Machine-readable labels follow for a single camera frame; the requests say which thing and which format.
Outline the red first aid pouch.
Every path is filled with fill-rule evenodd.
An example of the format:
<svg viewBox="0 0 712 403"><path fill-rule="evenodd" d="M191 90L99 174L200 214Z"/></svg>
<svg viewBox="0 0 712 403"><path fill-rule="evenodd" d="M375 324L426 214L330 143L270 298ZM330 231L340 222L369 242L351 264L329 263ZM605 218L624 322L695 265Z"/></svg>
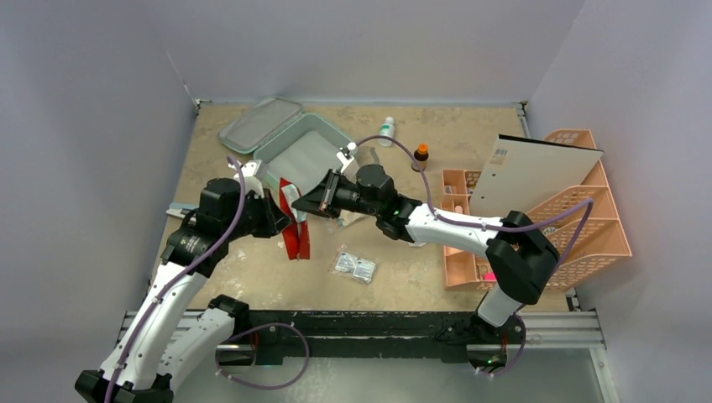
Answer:
<svg viewBox="0 0 712 403"><path fill-rule="evenodd" d="M285 197L281 194L280 188L289 184L293 183L282 177L278 186L280 209L292 219L292 223L282 232L287 255L289 260L310 259L311 245L308 221L295 222L294 217L287 208Z"/></svg>

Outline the light blue patterned packet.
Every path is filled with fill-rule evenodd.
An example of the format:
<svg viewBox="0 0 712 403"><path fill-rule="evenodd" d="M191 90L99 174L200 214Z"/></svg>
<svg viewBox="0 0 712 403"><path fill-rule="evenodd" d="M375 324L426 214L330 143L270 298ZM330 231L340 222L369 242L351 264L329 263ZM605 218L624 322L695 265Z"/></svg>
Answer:
<svg viewBox="0 0 712 403"><path fill-rule="evenodd" d="M298 188L294 184L282 186L281 194L285 197L287 208L295 219L295 222L301 223L306 221L306 213L292 206L292 203L297 201L301 196Z"/></svg>

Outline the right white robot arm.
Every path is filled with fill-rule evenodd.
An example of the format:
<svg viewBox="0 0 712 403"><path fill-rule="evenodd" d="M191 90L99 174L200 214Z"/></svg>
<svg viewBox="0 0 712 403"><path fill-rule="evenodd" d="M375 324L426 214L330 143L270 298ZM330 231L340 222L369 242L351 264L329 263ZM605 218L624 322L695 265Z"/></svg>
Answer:
<svg viewBox="0 0 712 403"><path fill-rule="evenodd" d="M429 207L400 194L382 165L358 169L354 181L329 170L322 181L291 207L319 217L343 211L374 217L388 238L407 243L435 243L489 262L495 286L475 310L474 336L490 342L523 306L535 305L558 266L560 254L529 217L511 211L506 217L474 217Z"/></svg>

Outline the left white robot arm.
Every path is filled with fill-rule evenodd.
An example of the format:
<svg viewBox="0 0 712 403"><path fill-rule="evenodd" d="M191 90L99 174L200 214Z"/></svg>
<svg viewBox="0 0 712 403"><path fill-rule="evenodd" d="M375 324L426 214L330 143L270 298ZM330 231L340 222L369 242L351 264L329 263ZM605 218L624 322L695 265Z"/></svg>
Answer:
<svg viewBox="0 0 712 403"><path fill-rule="evenodd" d="M80 373L87 402L171 402L187 375L219 343L241 343L253 331L249 305L220 295L189 330L175 330L196 293L245 236L271 238L292 223L252 176L217 178L202 190L167 241L154 284L123 338L99 369Z"/></svg>

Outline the beige gauze packet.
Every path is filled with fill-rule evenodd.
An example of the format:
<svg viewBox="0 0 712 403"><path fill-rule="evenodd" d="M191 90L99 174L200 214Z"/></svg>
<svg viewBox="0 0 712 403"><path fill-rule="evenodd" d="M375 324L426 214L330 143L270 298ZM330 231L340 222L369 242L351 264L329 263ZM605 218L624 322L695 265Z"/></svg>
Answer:
<svg viewBox="0 0 712 403"><path fill-rule="evenodd" d="M362 213L342 210L341 214L338 217L334 218L332 222L337 228L345 228L364 218L366 218L366 216Z"/></svg>

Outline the mint green storage case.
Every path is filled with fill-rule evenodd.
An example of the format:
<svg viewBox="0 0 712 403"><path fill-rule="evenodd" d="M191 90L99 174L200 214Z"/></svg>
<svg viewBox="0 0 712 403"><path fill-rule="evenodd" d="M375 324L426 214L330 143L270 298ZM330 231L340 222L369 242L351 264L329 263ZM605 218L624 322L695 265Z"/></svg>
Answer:
<svg viewBox="0 0 712 403"><path fill-rule="evenodd" d="M250 154L267 166L264 182L278 190L285 179L300 192L317 186L338 169L338 151L353 140L335 124L307 113L299 102L266 98L228 123L217 135L224 146Z"/></svg>

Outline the clear bag alcohol wipes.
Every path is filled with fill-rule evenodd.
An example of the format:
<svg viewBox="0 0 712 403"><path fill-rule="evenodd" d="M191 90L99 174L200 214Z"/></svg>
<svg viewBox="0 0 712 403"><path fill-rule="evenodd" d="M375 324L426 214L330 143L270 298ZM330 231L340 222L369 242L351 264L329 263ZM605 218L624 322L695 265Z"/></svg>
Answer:
<svg viewBox="0 0 712 403"><path fill-rule="evenodd" d="M370 284L378 269L378 263L353 254L345 244L338 247L328 271L361 284Z"/></svg>

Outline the blue white plastic bag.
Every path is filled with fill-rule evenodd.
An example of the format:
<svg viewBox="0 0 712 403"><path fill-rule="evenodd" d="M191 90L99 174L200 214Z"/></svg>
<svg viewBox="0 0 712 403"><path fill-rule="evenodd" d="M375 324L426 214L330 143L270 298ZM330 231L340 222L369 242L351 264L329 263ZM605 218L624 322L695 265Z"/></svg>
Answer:
<svg viewBox="0 0 712 403"><path fill-rule="evenodd" d="M183 219L189 211L195 210L196 208L197 208L197 205L188 204L188 203L180 203L180 202L172 202L169 205L169 207L166 209L165 213L169 217Z"/></svg>

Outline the white plastic bottle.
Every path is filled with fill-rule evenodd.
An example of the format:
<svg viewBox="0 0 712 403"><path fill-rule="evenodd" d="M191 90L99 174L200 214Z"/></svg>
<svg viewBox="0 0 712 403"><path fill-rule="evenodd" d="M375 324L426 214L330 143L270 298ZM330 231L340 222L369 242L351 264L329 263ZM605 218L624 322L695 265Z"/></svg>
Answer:
<svg viewBox="0 0 712 403"><path fill-rule="evenodd" d="M380 136L382 139L378 139L379 145L383 147L390 147L392 145L392 138L395 134L395 120L393 117L387 117L380 128Z"/></svg>

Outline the brown bottle orange cap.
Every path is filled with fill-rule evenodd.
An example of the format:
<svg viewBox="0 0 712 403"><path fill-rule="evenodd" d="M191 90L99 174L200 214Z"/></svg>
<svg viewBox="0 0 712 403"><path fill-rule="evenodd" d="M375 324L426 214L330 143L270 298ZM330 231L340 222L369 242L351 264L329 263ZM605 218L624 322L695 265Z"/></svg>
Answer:
<svg viewBox="0 0 712 403"><path fill-rule="evenodd" d="M425 143L421 143L417 146L414 153L414 161L411 164L411 168L414 171L425 170L427 167L427 160L429 158L429 148Z"/></svg>

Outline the black metal base frame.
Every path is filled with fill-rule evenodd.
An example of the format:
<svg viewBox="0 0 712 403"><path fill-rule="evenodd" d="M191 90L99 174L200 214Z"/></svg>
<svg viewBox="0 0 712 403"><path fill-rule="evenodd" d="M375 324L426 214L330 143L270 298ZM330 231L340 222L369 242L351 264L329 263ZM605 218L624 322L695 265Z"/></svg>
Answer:
<svg viewBox="0 0 712 403"><path fill-rule="evenodd" d="M286 358L438 359L497 373L509 362L508 348L526 340L517 315L492 327L468 311L251 310L225 295L208 305L233 318L230 343L249 348L258 365Z"/></svg>

